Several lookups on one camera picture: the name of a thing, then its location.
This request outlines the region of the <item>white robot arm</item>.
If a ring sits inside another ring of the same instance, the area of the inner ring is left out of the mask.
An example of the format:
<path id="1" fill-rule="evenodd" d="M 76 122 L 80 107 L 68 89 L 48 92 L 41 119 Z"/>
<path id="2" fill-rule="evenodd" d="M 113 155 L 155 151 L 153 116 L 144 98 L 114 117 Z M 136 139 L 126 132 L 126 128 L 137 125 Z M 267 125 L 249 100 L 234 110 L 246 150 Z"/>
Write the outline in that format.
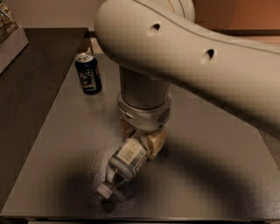
<path id="1" fill-rule="evenodd" d="M 121 68 L 119 108 L 130 127 L 158 130 L 155 116 L 168 104 L 157 87 L 164 81 L 254 125 L 279 155 L 278 46 L 209 31 L 156 0 L 106 0 L 94 30 Z"/>

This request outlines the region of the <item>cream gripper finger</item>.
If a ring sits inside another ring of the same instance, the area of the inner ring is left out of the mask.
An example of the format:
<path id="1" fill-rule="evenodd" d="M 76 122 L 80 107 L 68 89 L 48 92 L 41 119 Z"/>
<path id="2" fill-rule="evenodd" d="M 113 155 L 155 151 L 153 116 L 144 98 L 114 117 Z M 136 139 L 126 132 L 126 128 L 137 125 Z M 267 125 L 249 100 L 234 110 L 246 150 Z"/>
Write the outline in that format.
<path id="1" fill-rule="evenodd" d="M 130 138 L 136 133 L 136 130 L 122 118 L 120 119 L 120 124 L 123 139 Z"/>
<path id="2" fill-rule="evenodd" d="M 154 159 L 157 154 L 162 150 L 167 137 L 167 128 L 155 131 L 150 134 L 143 135 L 143 146 L 147 150 L 149 159 Z"/>

